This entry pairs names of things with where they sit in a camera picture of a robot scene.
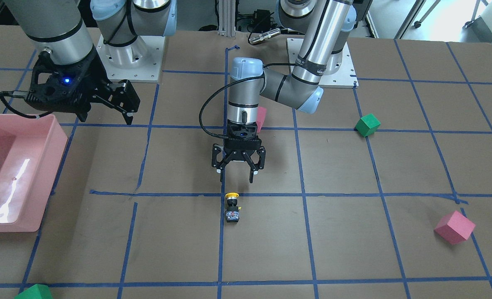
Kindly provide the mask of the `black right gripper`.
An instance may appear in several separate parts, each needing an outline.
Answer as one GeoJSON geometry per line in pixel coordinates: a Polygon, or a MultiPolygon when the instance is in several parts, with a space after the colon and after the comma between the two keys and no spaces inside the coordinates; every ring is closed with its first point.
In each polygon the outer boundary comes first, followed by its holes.
{"type": "Polygon", "coordinates": [[[111,83],[97,52],[67,65],[54,63],[51,53],[39,53],[24,101],[36,110],[74,113],[83,123],[91,104],[101,103],[120,112],[127,125],[141,102],[131,81],[111,83]]]}

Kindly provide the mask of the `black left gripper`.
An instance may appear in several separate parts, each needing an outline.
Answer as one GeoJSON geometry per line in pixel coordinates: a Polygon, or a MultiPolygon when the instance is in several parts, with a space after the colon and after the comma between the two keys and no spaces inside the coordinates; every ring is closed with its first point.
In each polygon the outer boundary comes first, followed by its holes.
{"type": "Polygon", "coordinates": [[[246,162],[250,167],[249,182],[253,183],[254,176],[264,169],[266,149],[257,135],[257,123],[235,123],[227,121],[227,139],[224,145],[213,144],[211,165],[220,174],[220,182],[224,180],[225,167],[231,161],[246,162]],[[252,160],[252,155],[258,155],[258,161],[252,160]]]}

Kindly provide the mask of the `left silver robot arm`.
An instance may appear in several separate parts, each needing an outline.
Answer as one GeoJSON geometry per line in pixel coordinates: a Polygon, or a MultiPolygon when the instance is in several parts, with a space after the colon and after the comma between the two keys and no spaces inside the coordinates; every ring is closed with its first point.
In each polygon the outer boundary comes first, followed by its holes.
{"type": "Polygon", "coordinates": [[[231,63],[230,83],[212,94],[202,105],[199,119],[210,100],[229,90],[225,134],[209,135],[223,140],[212,146],[211,165],[223,176],[230,162],[244,162],[253,181],[264,169],[266,149],[258,136],[259,99],[265,97],[295,110],[316,112],[324,90],[324,76],[334,74],[350,32],[357,23],[352,0],[280,0],[277,15],[281,23],[304,38],[296,57],[288,62],[289,73],[272,69],[252,57],[235,57],[231,63]]]}

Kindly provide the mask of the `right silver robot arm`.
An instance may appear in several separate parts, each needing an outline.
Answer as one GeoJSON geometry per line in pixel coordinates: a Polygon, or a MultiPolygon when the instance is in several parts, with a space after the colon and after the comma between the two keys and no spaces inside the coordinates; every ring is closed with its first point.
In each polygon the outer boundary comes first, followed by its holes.
{"type": "Polygon", "coordinates": [[[28,119],[73,113],[85,122],[100,103],[132,124],[141,102],[132,81],[158,81],[165,38],[177,29],[175,0],[92,0],[98,45],[73,0],[5,4],[38,50],[29,89],[0,92],[8,110],[28,119]]]}

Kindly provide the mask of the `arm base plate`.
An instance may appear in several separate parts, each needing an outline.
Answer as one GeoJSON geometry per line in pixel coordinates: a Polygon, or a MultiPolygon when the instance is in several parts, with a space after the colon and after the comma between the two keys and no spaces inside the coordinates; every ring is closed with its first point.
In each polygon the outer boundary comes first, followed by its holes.
{"type": "MultiPolygon", "coordinates": [[[[302,43],[303,39],[301,38],[287,39],[289,63],[295,63],[302,43]]],[[[344,45],[343,50],[336,57],[329,59],[327,72],[321,77],[319,85],[322,88],[353,88],[358,86],[348,43],[344,45]]]]}
{"type": "Polygon", "coordinates": [[[157,83],[164,59],[166,38],[138,36],[126,46],[103,43],[100,36],[96,46],[98,55],[111,81],[130,80],[132,83],[157,83]]]}

